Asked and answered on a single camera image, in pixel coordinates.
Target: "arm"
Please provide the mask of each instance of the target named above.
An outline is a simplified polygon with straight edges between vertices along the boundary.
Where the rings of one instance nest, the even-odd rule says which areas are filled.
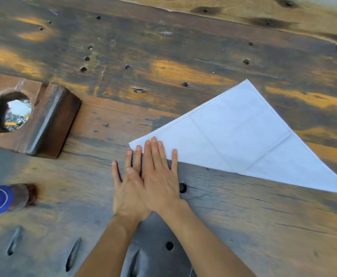
[[[170,169],[162,142],[153,137],[152,143],[149,140],[145,143],[144,181],[133,169],[128,170],[142,200],[175,233],[198,277],[254,277],[243,261],[194,214],[188,203],[180,199],[177,159],[174,149]]]
[[[131,168],[135,173],[141,171],[142,147],[136,148],[135,161],[131,167],[132,151],[127,151],[125,170]],[[112,162],[112,175],[115,184],[113,195],[114,216],[94,249],[81,265],[75,277],[120,277],[127,248],[140,223],[151,213],[138,197],[136,187],[128,177],[121,182],[117,163]]]

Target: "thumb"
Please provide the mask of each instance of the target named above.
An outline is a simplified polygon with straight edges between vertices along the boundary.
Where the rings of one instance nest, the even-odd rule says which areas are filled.
[[[127,172],[127,178],[129,179],[129,181],[133,182],[134,185],[136,185],[139,188],[143,187],[144,185],[143,180],[140,178],[138,172],[136,172],[134,168],[127,167],[126,172]]]

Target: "forearm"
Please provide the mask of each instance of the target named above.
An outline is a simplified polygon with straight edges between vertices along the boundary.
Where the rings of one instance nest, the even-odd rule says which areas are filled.
[[[203,224],[184,200],[159,215],[171,228],[188,255],[198,277],[252,276],[254,273]]]
[[[75,277],[120,277],[127,248],[139,221],[115,215]]]

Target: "plastic bottle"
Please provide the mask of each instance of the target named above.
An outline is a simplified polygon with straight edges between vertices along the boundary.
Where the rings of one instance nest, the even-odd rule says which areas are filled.
[[[16,212],[36,200],[36,187],[32,184],[0,186],[0,213]]]

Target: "wooden block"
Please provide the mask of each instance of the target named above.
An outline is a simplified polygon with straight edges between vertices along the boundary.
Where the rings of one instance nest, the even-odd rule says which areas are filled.
[[[5,128],[7,103],[29,100],[32,111],[17,130]],[[0,74],[0,148],[18,153],[56,158],[81,105],[68,89]]]

